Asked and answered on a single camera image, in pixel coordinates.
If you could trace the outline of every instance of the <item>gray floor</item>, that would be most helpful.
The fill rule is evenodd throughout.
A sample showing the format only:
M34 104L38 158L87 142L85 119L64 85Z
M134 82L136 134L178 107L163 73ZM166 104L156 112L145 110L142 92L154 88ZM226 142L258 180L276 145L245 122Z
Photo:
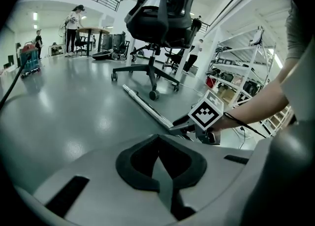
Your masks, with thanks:
M137 63L147 63L138 59ZM30 193L51 174L90 150L165 130L122 89L137 90L158 112L174 121L199 99L196 91L207 87L183 74L179 92L161 78L158 101L149 99L151 84L144 72L132 76L119 72L112 82L112 68L124 66L92 58L49 58L42 71L19 79L0 114L1 154L13 182ZM0 95L15 72L1 76ZM224 146L242 142L227 130Z

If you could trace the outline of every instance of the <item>ceiling light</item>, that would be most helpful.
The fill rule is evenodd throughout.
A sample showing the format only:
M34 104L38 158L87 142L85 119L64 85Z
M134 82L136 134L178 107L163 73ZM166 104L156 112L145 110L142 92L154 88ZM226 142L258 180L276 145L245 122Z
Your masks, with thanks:
M268 49L268 50L269 50L269 52L270 52L272 55L274 54L274 50L273 50L273 49ZM275 54L275 61L276 61L276 63L278 64L279 68L282 68L282 67L283 67L283 65L282 65L282 63L281 63L281 61L280 61L280 59L279 59L279 57L278 57L277 54Z

